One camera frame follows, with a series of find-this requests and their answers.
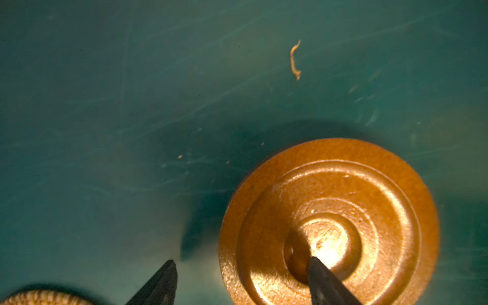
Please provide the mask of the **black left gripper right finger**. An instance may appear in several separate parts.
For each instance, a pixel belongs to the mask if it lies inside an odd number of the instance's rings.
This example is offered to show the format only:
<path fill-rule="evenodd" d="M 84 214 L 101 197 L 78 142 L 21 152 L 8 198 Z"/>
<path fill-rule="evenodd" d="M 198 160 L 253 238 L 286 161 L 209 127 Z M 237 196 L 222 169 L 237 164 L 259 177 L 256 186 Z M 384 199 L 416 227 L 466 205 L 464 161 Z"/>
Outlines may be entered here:
<path fill-rule="evenodd" d="M 309 260 L 308 286 L 312 305 L 362 305 L 317 257 Z"/>

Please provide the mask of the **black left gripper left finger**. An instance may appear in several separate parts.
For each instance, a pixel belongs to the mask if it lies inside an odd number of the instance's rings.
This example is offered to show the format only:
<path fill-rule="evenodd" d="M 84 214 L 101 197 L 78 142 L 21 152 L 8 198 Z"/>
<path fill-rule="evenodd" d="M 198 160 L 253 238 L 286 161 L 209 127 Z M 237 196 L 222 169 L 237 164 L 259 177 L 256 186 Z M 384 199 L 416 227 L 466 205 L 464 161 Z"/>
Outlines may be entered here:
<path fill-rule="evenodd" d="M 127 305 L 174 305 L 178 282 L 174 260 L 168 260 L 127 302 Z"/>

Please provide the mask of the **brown wooden round coaster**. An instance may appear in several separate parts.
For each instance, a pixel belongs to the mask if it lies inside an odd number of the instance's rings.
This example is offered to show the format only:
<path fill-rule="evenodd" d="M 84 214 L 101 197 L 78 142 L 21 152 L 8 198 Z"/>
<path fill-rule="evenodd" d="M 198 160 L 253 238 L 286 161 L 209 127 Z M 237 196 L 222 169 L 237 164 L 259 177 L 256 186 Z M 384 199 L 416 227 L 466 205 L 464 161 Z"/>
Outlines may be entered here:
<path fill-rule="evenodd" d="M 219 264 L 235 304 L 310 304 L 316 257 L 362 304 L 415 304 L 440 246 L 435 202 L 403 159 L 356 139 L 274 155 L 233 194 Z"/>

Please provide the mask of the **woven rattan round coaster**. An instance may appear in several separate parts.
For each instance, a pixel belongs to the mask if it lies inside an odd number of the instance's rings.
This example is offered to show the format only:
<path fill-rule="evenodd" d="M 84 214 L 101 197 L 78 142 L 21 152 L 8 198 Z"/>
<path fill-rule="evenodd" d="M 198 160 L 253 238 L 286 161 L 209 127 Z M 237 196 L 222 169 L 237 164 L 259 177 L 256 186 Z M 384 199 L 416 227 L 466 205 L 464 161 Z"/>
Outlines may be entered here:
<path fill-rule="evenodd" d="M 93 305 L 93 303 L 65 292 L 32 290 L 14 294 L 1 301 L 1 305 Z"/>

